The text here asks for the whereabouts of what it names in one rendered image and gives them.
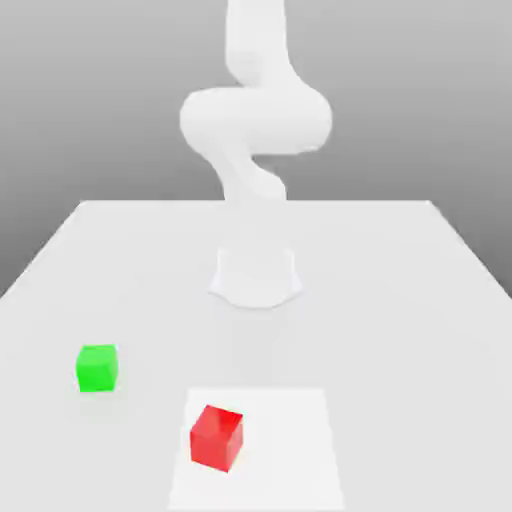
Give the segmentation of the small red cube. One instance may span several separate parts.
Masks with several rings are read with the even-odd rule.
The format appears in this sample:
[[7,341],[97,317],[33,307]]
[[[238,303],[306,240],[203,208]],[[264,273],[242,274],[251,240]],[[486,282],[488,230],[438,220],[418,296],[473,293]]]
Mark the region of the small red cube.
[[244,441],[244,416],[206,405],[189,433],[193,462],[228,473]]

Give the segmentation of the small green cube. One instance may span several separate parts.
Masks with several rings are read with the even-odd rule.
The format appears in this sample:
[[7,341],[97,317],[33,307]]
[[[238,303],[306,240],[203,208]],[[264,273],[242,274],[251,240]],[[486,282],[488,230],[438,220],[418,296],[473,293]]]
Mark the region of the small green cube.
[[118,369],[118,350],[115,345],[83,345],[75,364],[79,390],[114,391]]

